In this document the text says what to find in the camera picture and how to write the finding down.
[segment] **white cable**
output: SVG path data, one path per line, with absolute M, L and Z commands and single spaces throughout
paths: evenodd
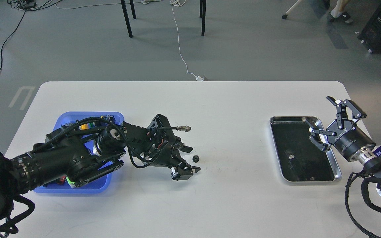
M 62 1 L 62 0 L 57 0 L 57 3 L 56 3 L 56 8 L 58 9 L 79 9 L 79 8 L 85 8 L 85 7 L 94 7 L 94 6 L 105 6 L 105 5 L 117 5 L 117 4 L 121 4 L 121 3 L 104 3 L 104 4 L 95 4 L 95 5 L 87 5 L 87 6 L 80 6 L 80 7 L 74 7 L 74 8 L 61 8 L 58 6 L 58 3 Z M 133 2 L 133 3 L 142 3 L 142 4 L 148 4 L 148 3 L 151 3 L 151 2 L 161 2 L 162 0 L 142 0 L 140 2 Z
M 170 4 L 175 7 L 181 7 L 186 3 L 186 0 L 180 4 L 180 0 L 170 0 Z
M 48 0 L 46 3 L 44 3 L 42 6 L 38 6 L 38 7 L 34 7 L 34 8 L 30 8 L 30 10 L 33 10 L 33 9 L 38 9 L 38 8 L 41 8 L 43 6 L 46 6 L 46 5 L 49 5 L 53 2 L 53 0 Z
M 140 3 L 142 4 L 148 4 L 148 3 L 151 3 L 151 2 L 161 2 L 162 0 L 142 0 L 140 1 Z
M 177 28 L 177 43 L 178 43 L 178 45 L 179 45 L 179 55 L 180 55 L 180 57 L 182 58 L 183 63 L 185 63 L 185 65 L 186 65 L 186 73 L 187 73 L 187 74 L 193 74 L 193 73 L 190 73 L 190 72 L 188 71 L 188 64 L 186 64 L 185 60 L 183 59 L 182 53 L 180 52 L 179 27 L 177 26 L 176 18 L 175 18 L 175 16 L 174 16 L 174 10 L 173 10 L 173 6 L 174 6 L 174 4 L 171 3 L 172 1 L 170 1 L 170 4 L 171 4 L 171 11 L 173 12 L 174 23 L 176 23 L 176 28 Z

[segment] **black power cord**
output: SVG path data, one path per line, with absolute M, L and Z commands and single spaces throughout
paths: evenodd
M 7 37 L 7 39 L 4 41 L 4 43 L 3 43 L 2 47 L 1 47 L 1 67 L 0 67 L 0 72 L 1 72 L 1 70 L 3 69 L 3 49 L 4 49 L 4 46 L 5 46 L 6 42 L 8 41 L 8 39 L 11 38 L 12 35 L 14 35 L 14 33 L 15 33 L 15 32 L 17 31 L 17 29 L 19 28 L 20 23 L 21 23 L 21 21 L 22 21 L 23 18 L 24 18 L 24 15 L 26 15 L 26 11 L 24 11 L 23 16 L 21 17 L 21 19 L 20 19 L 19 23 L 17 24 L 17 27 L 15 28 L 15 30 L 11 33 L 11 35 L 10 35 L 9 37 Z
M 51 5 L 47 5 L 47 3 L 49 3 L 51 0 L 48 0 L 46 3 L 44 3 L 42 6 L 40 7 L 37 7 L 37 8 L 32 8 L 32 9 L 26 9 L 26 5 L 29 4 L 29 1 L 26 1 L 26 0 L 7 0 L 7 3 L 10 5 L 10 7 L 12 9 L 18 9 L 18 10 L 22 10 L 24 11 L 23 13 L 23 16 L 21 17 L 19 23 L 17 24 L 17 27 L 15 28 L 15 30 L 11 33 L 11 35 L 4 41 L 2 47 L 1 47 L 1 67 L 0 67 L 0 72 L 3 68 L 3 48 L 6 44 L 6 42 L 8 41 L 9 38 L 12 37 L 12 35 L 14 35 L 14 33 L 17 31 L 17 29 L 19 28 L 20 26 L 20 23 L 21 21 L 23 20 L 24 18 L 24 15 L 26 14 L 27 11 L 30 11 L 30 12 L 33 12 L 33 11 L 38 11 L 38 10 L 42 10 L 42 9 L 45 9 L 45 8 L 48 8 L 50 6 L 54 6 L 56 3 L 53 3 Z
M 345 207 L 346 207 L 346 211 L 348 212 L 349 218 L 350 218 L 351 221 L 355 224 L 355 226 L 356 226 L 360 231 L 362 231 L 364 234 L 368 235 L 369 238 L 381 238 L 380 236 L 377 236 L 377 235 L 373 234 L 372 232 L 368 231 L 368 230 L 365 229 L 363 226 L 361 226 L 361 225 L 355 220 L 355 218 L 352 216 L 351 210 L 349 209 L 349 202 L 348 202 L 349 188 L 351 187 L 352 182 L 354 182 L 355 179 L 357 179 L 358 177 L 366 178 L 366 174 L 364 173 L 364 171 L 361 171 L 361 172 L 359 172 L 359 173 L 352 173 L 352 174 L 349 176 L 349 178 L 348 178 L 348 182 L 346 183 L 346 186 L 345 186 Z

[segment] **white table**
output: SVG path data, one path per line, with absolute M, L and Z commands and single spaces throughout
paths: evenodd
M 27 193 L 36 209 L 12 237 L 364 238 L 343 200 L 346 179 L 361 170 L 360 163 L 348 163 L 336 152 L 343 179 L 327 185 L 290 185 L 280 174 L 269 119 L 316 116 L 327 126 L 336 115 L 328 95 L 349 99 L 338 82 L 45 83 L 6 157 L 43 142 L 67 111 L 118 111 L 143 127 L 160 113 L 171 125 L 192 127 L 175 134 L 194 148 L 183 158 L 195 164 L 192 156 L 200 156 L 195 165 L 201 171 L 176 182 L 167 168 L 136 169 L 125 157 L 126 165 L 113 173 L 103 193 Z M 381 214 L 364 204 L 359 181 L 351 191 L 353 215 L 381 236 Z

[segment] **shoe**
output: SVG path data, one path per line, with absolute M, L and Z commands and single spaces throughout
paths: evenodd
M 351 25 L 354 22 L 348 12 L 342 12 L 338 19 L 342 20 L 346 25 Z

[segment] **green object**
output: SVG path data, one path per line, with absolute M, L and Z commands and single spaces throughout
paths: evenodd
M 76 188 L 76 185 L 74 185 L 74 182 L 73 181 L 70 181 L 70 179 L 68 179 L 68 177 L 65 178 L 68 182 L 68 184 L 70 185 L 71 188 Z

